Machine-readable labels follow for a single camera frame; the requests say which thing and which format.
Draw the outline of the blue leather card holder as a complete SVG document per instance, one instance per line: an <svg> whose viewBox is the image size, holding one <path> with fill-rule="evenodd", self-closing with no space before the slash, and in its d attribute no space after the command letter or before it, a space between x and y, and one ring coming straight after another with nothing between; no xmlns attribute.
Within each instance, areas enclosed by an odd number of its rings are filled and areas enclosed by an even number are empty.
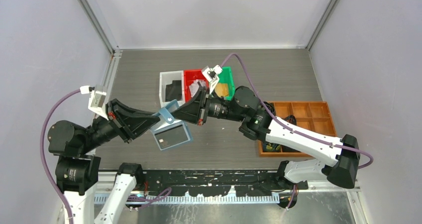
<svg viewBox="0 0 422 224"><path fill-rule="evenodd" d="M185 121L176 119L171 112L179 108L176 100L168 102L154 116L159 122L153 125L151 131L158 148L161 151L193 141L192 134Z"/></svg>

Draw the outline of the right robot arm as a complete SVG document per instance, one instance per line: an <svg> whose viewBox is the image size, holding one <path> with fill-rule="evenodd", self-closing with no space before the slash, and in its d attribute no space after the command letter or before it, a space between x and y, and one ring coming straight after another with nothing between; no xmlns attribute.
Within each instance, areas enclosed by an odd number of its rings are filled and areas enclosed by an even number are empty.
<svg viewBox="0 0 422 224"><path fill-rule="evenodd" d="M236 88L230 101L212 97L207 88L201 87L171 115L197 125L205 124L209 117L237 121L241 123L239 131L251 140L287 146L310 155L311 160L280 163L276 182L281 189L308 180L327 180L345 189L355 187L360 161L356 137L327 136L289 123L274 116L248 87Z"/></svg>

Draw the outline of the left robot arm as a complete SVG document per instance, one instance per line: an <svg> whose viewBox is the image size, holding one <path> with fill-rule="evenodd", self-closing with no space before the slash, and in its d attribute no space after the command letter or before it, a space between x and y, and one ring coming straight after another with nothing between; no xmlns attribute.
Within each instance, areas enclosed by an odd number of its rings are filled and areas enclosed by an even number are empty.
<svg viewBox="0 0 422 224"><path fill-rule="evenodd" d="M48 151L58 156L56 187L64 198L70 224L116 224L132 190L144 187L140 164L122 163L103 208L94 215L101 158L88 153L120 137L130 143L140 137L160 118L152 112L130 108L117 99L108 102L88 127L60 120L48 131Z"/></svg>

